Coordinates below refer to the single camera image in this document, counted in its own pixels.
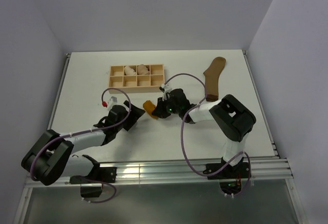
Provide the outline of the mustard yellow sock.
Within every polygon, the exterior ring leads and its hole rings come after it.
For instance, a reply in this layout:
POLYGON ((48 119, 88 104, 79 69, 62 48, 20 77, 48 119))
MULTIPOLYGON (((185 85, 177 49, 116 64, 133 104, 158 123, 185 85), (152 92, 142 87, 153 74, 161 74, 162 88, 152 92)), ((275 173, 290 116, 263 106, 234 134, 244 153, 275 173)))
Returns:
POLYGON ((156 106, 150 100, 145 101, 142 106, 148 115, 150 115, 153 119, 158 119, 157 116, 152 114, 152 112, 156 109, 156 106))

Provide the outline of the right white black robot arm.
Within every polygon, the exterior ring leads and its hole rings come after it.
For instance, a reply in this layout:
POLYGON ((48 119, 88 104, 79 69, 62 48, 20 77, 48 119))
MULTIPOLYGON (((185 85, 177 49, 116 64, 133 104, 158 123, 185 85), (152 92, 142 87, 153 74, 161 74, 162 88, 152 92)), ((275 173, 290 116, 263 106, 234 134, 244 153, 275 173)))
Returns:
POLYGON ((192 104, 182 89, 174 89, 158 98, 152 115, 167 118, 177 114, 184 124, 195 124, 201 121, 215 121, 228 144, 224 150, 222 173, 228 178, 234 177, 240 170, 243 161, 245 140, 256 123, 255 115, 233 95, 227 94, 220 100, 207 104, 192 104))

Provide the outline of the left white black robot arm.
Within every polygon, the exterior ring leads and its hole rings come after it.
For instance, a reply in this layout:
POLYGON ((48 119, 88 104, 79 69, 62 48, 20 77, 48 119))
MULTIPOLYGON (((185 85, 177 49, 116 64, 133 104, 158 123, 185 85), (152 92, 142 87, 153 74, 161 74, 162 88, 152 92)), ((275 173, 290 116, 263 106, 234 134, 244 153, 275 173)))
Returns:
POLYGON ((101 168, 90 155, 77 152, 91 147, 102 147, 116 138, 119 131, 129 131, 145 114, 127 100, 123 105, 113 105, 108 115, 102 117, 85 133, 61 135, 50 129, 44 132, 21 162, 23 169, 32 173, 34 181, 49 186, 60 177, 69 177, 72 184, 115 181, 115 170, 101 168))

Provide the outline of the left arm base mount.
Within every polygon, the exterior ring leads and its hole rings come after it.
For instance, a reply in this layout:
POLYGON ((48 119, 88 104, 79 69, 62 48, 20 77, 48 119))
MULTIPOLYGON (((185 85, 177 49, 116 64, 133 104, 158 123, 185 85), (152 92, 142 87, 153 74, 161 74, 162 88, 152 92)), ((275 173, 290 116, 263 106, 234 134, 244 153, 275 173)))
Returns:
POLYGON ((100 184, 100 187, 80 188, 80 195, 84 201, 89 203, 104 203, 113 199, 117 188, 113 185, 116 181, 116 167, 101 167, 100 163, 88 155, 72 156, 70 164, 73 166, 73 174, 70 175, 69 183, 72 185, 100 184), (110 187, 113 192, 107 199, 99 200, 105 186, 110 187))

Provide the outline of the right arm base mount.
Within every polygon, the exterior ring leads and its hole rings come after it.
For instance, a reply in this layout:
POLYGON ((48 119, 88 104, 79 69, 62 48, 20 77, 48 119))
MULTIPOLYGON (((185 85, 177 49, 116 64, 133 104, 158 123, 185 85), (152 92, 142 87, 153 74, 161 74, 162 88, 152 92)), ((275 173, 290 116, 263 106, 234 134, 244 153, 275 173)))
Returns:
POLYGON ((223 159, 221 159, 220 163, 206 164, 203 174, 208 175, 208 180, 219 180, 219 186, 223 195, 234 198, 249 186, 252 176, 251 164, 249 160, 244 161, 242 158, 237 165, 228 165, 219 173, 209 176, 209 174, 223 167, 224 164, 225 161, 223 159))

